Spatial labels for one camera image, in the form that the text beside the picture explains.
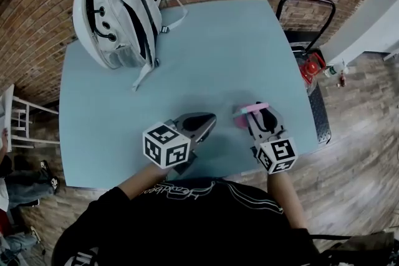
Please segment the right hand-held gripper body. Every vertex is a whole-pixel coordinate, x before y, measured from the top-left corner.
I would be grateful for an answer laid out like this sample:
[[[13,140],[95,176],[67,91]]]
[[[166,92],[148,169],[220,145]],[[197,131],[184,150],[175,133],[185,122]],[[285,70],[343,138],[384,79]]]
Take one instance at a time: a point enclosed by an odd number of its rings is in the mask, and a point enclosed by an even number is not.
[[[292,168],[298,158],[296,144],[284,124],[283,117],[270,105],[256,102],[252,111],[259,123],[261,137],[253,137],[251,148],[256,161],[268,174]]]

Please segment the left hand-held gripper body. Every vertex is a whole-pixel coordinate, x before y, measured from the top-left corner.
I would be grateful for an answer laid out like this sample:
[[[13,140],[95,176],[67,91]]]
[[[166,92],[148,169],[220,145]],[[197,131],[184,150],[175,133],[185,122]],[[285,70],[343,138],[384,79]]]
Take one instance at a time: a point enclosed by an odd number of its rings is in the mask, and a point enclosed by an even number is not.
[[[198,130],[215,124],[214,113],[185,113],[174,120],[158,122],[143,132],[143,154],[161,169],[171,168],[183,174],[196,159]]]

